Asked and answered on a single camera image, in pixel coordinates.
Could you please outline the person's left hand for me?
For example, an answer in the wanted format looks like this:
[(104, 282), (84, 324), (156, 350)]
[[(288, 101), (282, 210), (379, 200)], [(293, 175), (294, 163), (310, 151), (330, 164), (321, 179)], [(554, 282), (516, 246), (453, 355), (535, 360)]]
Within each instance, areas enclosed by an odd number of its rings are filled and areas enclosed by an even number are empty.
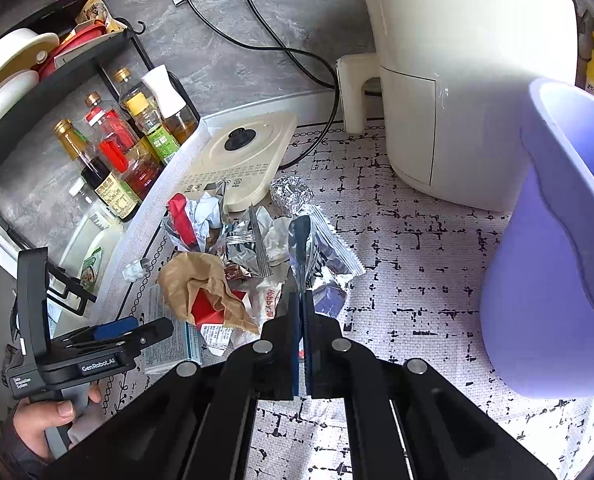
[(4, 456), (21, 469), (46, 466), (54, 460), (46, 430), (68, 426), (79, 415), (70, 400), (19, 401), (2, 429)]

